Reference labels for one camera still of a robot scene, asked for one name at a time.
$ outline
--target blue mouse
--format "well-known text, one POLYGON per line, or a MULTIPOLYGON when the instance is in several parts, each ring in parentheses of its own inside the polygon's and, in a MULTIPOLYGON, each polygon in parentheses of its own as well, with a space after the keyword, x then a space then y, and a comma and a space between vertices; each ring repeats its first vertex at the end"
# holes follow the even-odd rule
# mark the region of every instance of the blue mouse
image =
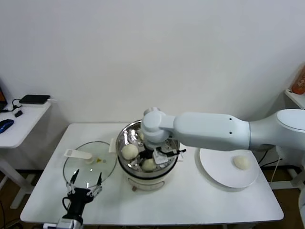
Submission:
POLYGON ((5 119, 0 122, 0 134, 6 131, 11 125, 14 124, 14 120, 5 119))

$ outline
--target glass lid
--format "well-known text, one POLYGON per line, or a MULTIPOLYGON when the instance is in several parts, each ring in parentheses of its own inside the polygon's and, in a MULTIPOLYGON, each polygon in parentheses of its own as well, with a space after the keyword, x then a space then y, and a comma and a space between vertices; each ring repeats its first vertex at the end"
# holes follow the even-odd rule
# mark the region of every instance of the glass lid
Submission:
POLYGON ((116 154, 109 153, 109 144, 102 141, 88 142, 76 150, 92 154, 90 162, 88 160, 68 157, 63 165, 63 177, 66 182, 70 182, 72 176, 79 169, 74 182, 75 187, 91 188, 96 186, 100 173, 102 182, 113 172, 116 165, 116 154))

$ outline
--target stainless steel pot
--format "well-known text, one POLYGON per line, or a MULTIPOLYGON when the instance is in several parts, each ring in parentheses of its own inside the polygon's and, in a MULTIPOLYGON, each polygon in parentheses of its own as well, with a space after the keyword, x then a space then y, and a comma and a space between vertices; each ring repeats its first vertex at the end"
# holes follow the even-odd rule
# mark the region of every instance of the stainless steel pot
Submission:
MULTIPOLYGON (((169 157, 167 163, 157 165, 157 168, 152 172, 145 172, 141 169, 141 163, 143 162, 143 159, 140 158, 140 155, 130 161, 125 160, 122 156, 122 148, 128 144, 133 144, 137 146, 139 152, 145 150, 144 143, 140 138, 141 121, 142 120, 138 120, 133 123, 130 123, 119 133, 116 140, 116 151, 118 155, 118 161, 123 170, 132 177, 144 180, 157 179, 165 176, 173 169, 178 160, 178 156, 169 157)), ((164 152, 172 149, 178 150, 179 142, 174 139, 167 139, 161 149, 164 152)))

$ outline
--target desk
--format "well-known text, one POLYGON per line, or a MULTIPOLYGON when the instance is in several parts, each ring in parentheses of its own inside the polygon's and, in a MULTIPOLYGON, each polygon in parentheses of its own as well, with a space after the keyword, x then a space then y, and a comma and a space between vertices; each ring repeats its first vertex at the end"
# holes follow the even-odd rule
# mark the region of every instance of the desk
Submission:
MULTIPOLYGON (((57 223, 65 214, 61 199, 67 189, 62 176, 67 148, 90 141, 110 142, 127 124, 71 124, 35 186, 21 220, 57 223)), ((117 163, 103 190, 86 205, 87 225, 192 225, 281 220, 284 214, 262 171, 248 188, 227 190, 211 182, 197 163, 199 151, 187 152, 171 172, 171 179, 156 191, 132 191, 117 163)))
MULTIPOLYGON (((0 113, 0 120, 14 120, 14 124, 5 132, 0 134, 0 148, 16 148, 20 146, 50 105, 50 102, 47 102, 41 107, 23 107, 21 109, 23 115, 18 118, 16 118, 12 112, 0 113)), ((24 195, 32 192, 33 186, 31 185, 31 181, 34 179, 34 175, 28 175, 28 177, 24 179, 1 156, 0 170, 5 174, 5 178, 0 182, 0 189, 3 187, 8 178, 20 187, 18 194, 10 206, 10 208, 16 209, 22 201, 24 195)))

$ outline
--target table leg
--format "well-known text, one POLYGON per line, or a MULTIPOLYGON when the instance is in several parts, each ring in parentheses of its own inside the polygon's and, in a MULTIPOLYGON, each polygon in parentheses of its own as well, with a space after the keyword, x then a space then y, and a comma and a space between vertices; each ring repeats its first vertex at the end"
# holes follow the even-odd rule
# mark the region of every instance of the table leg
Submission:
POLYGON ((5 176, 2 181, 0 182, 0 190, 3 188, 3 186, 5 185, 6 181, 8 180, 8 176, 5 176))
POLYGON ((0 157, 0 170, 4 173, 9 179, 11 179, 15 184, 20 187, 18 194, 12 202, 10 208, 16 209, 21 203, 25 194, 30 194, 34 186, 31 185, 31 181, 34 179, 35 175, 31 174, 25 179, 21 176, 4 158, 0 157))
MULTIPOLYGON (((31 183, 31 182, 33 181, 34 178, 35 178, 35 175, 34 175, 34 174, 29 174, 29 175, 27 176, 26 180, 27 180, 28 182, 31 183)), ((11 208, 11 209, 17 209, 17 208, 19 207, 20 203, 22 202, 24 196, 25 196, 26 194, 30 194, 30 193, 31 193, 31 192, 27 192, 27 191, 25 191, 23 188, 20 188, 20 189, 19 189, 19 192, 17 193, 17 195, 16 195, 16 197, 15 197, 15 199, 13 200, 12 204, 10 205, 10 208, 11 208)))
POLYGON ((305 181, 305 171, 302 169, 302 172, 297 174, 294 169, 288 169, 288 173, 293 178, 289 181, 273 181, 269 182, 269 185, 272 190, 277 189, 292 189, 292 188, 298 188, 302 190, 305 188, 305 185, 303 184, 303 181, 305 181))

